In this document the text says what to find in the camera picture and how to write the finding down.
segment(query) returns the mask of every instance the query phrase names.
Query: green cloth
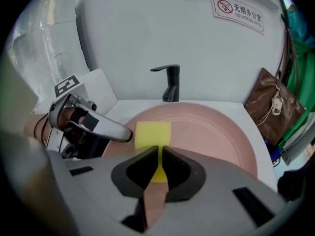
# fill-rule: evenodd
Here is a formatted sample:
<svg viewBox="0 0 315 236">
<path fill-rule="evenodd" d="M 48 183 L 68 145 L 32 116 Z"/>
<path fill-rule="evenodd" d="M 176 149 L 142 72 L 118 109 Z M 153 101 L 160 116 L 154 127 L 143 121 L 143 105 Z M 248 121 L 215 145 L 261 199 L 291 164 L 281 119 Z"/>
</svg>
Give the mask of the green cloth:
<svg viewBox="0 0 315 236">
<path fill-rule="evenodd" d="M 310 112 L 315 111 L 315 49 L 294 38 L 299 63 L 299 95 L 298 100 L 306 108 L 297 122 L 284 134 L 279 144 L 283 148 L 286 141 L 306 122 Z M 296 69 L 292 66 L 287 88 L 296 93 Z"/>
</svg>

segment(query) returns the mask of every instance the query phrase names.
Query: countertop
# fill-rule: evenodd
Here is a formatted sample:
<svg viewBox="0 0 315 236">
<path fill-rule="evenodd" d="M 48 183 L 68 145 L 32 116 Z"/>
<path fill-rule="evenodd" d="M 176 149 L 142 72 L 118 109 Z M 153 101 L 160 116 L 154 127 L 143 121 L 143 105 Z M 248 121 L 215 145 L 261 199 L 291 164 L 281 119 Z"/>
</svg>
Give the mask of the countertop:
<svg viewBox="0 0 315 236">
<path fill-rule="evenodd" d="M 243 130 L 252 145 L 257 161 L 258 179 L 277 192 L 275 172 L 265 142 L 241 103 L 198 100 L 181 100 L 180 102 L 207 106 L 232 119 Z M 106 117 L 126 124 L 140 112 L 161 104 L 166 103 L 161 100 L 119 100 Z"/>
</svg>

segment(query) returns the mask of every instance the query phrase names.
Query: no smoking sign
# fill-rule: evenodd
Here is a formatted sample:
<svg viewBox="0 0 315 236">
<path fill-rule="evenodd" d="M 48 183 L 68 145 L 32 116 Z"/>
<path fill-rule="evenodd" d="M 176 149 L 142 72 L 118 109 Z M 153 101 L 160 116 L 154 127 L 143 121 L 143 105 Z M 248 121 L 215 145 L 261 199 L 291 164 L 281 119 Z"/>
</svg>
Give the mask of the no smoking sign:
<svg viewBox="0 0 315 236">
<path fill-rule="evenodd" d="M 219 0 L 218 1 L 218 7 L 221 11 L 223 11 L 224 13 L 230 14 L 233 12 L 233 7 L 232 5 L 225 0 Z"/>
</svg>

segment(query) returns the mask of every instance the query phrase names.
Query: cable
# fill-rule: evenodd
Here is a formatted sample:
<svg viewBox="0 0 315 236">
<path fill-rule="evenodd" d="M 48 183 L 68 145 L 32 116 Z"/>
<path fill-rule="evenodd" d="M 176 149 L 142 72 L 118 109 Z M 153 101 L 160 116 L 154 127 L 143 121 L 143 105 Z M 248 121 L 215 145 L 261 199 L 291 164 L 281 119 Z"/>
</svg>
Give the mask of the cable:
<svg viewBox="0 0 315 236">
<path fill-rule="evenodd" d="M 282 12 L 283 12 L 283 14 L 281 14 L 281 19 L 283 20 L 284 25 L 285 25 L 285 32 L 286 32 L 285 37 L 287 38 L 286 60 L 284 60 L 285 66 L 284 66 L 284 71 L 282 71 L 284 74 L 283 74 L 283 78 L 281 82 L 287 85 L 288 77 L 290 75 L 289 63 L 290 63 L 290 53 L 291 53 L 291 42 L 289 40 L 289 35 L 288 35 L 288 30 L 290 29 L 290 20 L 289 20 L 289 15 L 288 15 L 284 0 L 280 0 L 280 4 L 281 4 Z"/>
<path fill-rule="evenodd" d="M 48 116 L 48 113 L 47 114 L 45 114 L 41 119 L 39 119 L 39 121 L 36 123 L 36 125 L 35 125 L 35 128 L 34 128 L 34 138 L 36 138 L 36 129 L 37 129 L 37 126 L 39 125 L 39 123 L 46 117 L 46 116 Z"/>
<path fill-rule="evenodd" d="M 273 162 L 274 167 L 278 166 L 281 163 L 281 156 Z"/>
<path fill-rule="evenodd" d="M 256 125 L 257 127 L 258 127 L 259 125 L 263 124 L 263 123 L 266 121 L 266 119 L 268 118 L 270 112 L 272 111 L 272 109 L 273 109 L 273 107 L 274 107 L 274 101 L 275 101 L 277 98 L 280 98 L 280 88 L 278 88 L 278 87 L 277 87 L 277 91 L 276 91 L 275 95 L 274 95 L 274 96 L 272 97 L 272 99 L 271 99 L 271 107 L 270 107 L 268 113 L 266 113 L 266 114 L 264 115 L 264 117 L 260 119 L 260 123 Z"/>
<path fill-rule="evenodd" d="M 47 124 L 47 121 L 48 121 L 48 117 L 46 118 L 46 120 L 45 120 L 45 122 L 44 122 L 44 125 L 43 125 L 43 127 L 42 127 L 42 129 L 41 129 L 41 134 L 40 134 L 41 142 L 42 142 L 44 145 L 46 145 L 46 144 L 44 143 L 43 134 L 44 134 L 44 129 L 45 129 L 45 126 L 46 126 L 46 124 Z"/>
</svg>

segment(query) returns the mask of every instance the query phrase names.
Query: brown leather bag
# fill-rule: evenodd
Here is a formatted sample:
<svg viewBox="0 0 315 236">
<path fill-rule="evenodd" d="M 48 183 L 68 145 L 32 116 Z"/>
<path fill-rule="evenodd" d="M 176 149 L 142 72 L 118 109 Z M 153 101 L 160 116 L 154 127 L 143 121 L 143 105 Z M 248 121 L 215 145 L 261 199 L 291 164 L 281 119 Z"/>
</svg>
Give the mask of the brown leather bag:
<svg viewBox="0 0 315 236">
<path fill-rule="evenodd" d="M 286 48 L 288 41 L 290 41 L 292 56 L 295 60 L 297 74 L 296 95 L 294 95 L 281 82 L 283 75 L 285 74 Z M 284 133 L 288 131 L 304 113 L 303 106 L 297 100 L 299 69 L 293 38 L 289 30 L 287 30 L 287 37 L 285 38 L 284 49 L 278 70 L 280 69 L 282 60 L 283 68 L 280 79 L 278 80 L 265 68 L 262 68 L 252 92 L 245 103 L 245 109 L 254 120 L 261 135 L 272 145 L 276 145 Z M 274 106 L 273 102 L 276 104 L 279 100 L 282 102 L 281 110 L 274 110 L 275 108 L 272 108 L 272 106 Z"/>
</svg>

